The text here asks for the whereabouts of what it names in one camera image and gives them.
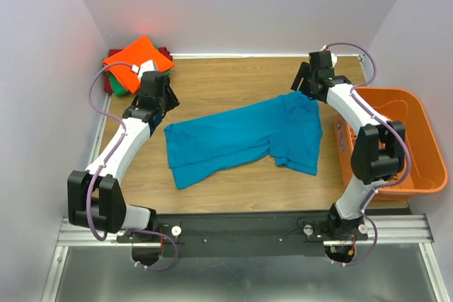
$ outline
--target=wooden table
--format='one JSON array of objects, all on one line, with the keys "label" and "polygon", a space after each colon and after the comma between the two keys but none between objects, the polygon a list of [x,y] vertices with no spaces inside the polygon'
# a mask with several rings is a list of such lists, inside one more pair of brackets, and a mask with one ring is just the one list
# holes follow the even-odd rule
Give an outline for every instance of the wooden table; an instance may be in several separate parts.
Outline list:
[{"label": "wooden table", "polygon": [[[158,213],[289,211],[328,209],[343,193],[333,120],[336,111],[320,103],[323,138],[318,175],[277,167],[267,156],[254,163],[219,171],[184,190],[177,190],[167,163],[164,127],[240,108],[288,93],[301,58],[178,59],[171,86],[180,106],[170,111],[127,169],[121,188],[128,204]],[[364,81],[356,57],[341,57],[336,74],[352,83]],[[113,96],[110,112],[121,115],[132,96]],[[109,119],[102,149],[117,130]],[[406,207],[406,202],[373,202],[375,207]]]}]

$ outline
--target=bolt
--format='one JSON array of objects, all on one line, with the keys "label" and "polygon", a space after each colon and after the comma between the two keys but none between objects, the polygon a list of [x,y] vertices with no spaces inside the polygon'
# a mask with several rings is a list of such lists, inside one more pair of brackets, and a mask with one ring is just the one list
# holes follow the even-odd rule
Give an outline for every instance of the bolt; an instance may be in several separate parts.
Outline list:
[{"label": "bolt", "polygon": [[310,236],[313,233],[313,227],[310,226],[309,224],[307,224],[304,227],[304,233],[305,233],[305,235]]},{"label": "bolt", "polygon": [[172,229],[171,229],[171,234],[173,236],[179,236],[181,234],[181,227],[180,226],[174,226]]},{"label": "bolt", "polygon": [[366,235],[368,233],[368,227],[364,224],[359,225],[359,232]]}]

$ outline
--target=white connector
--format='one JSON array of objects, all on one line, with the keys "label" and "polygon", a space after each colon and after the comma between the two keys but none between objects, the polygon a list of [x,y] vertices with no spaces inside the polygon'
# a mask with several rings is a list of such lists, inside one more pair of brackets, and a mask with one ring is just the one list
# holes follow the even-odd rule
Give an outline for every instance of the white connector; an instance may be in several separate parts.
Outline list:
[{"label": "white connector", "polygon": [[140,68],[137,66],[137,65],[132,65],[132,67],[130,68],[132,72],[134,72],[135,74],[138,74],[139,71],[140,71]]},{"label": "white connector", "polygon": [[140,70],[138,71],[139,80],[142,80],[143,73],[147,71],[157,71],[157,67],[152,59],[140,65]]},{"label": "white connector", "polygon": [[332,67],[335,67],[335,65],[337,64],[337,61],[338,61],[338,57],[335,53],[332,53],[332,52],[331,52],[331,56],[332,56]]}]

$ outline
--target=orange laundry basket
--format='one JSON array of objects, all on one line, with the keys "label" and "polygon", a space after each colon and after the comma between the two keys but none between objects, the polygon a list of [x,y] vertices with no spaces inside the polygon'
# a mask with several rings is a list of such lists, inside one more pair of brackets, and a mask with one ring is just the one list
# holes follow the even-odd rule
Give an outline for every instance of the orange laundry basket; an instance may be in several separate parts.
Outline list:
[{"label": "orange laundry basket", "polygon": [[[380,114],[399,120],[406,127],[406,145],[412,157],[412,168],[404,182],[383,187],[377,199],[408,199],[419,194],[437,192],[447,184],[448,174],[422,103],[412,93],[400,88],[358,88],[357,92]],[[334,124],[343,182],[352,177],[350,165],[355,133],[339,115]],[[392,178],[396,182],[406,170]]]}]

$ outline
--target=orange cloth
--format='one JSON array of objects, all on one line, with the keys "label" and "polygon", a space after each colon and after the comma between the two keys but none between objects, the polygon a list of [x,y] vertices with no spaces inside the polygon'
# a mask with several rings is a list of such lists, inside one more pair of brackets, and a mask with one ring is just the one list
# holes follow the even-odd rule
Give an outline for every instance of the orange cloth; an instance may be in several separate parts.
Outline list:
[{"label": "orange cloth", "polygon": [[[141,37],[123,51],[104,59],[103,64],[107,65],[113,62],[126,62],[140,67],[141,64],[150,59],[153,60],[160,72],[168,71],[175,66],[171,60],[154,48],[151,41],[146,36]],[[112,66],[109,71],[115,76],[120,84],[131,93],[136,93],[140,88],[140,80],[127,66]]]}]

